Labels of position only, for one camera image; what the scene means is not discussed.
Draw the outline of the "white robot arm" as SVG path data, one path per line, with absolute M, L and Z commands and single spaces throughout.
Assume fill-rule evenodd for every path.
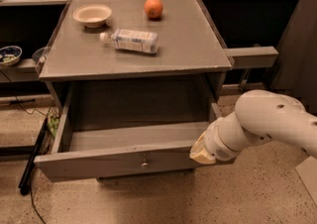
M 208 126 L 189 156 L 200 164 L 213 165 L 273 140 L 299 147 L 317 158 L 317 117 L 293 97 L 251 90 L 238 98 L 231 114 Z

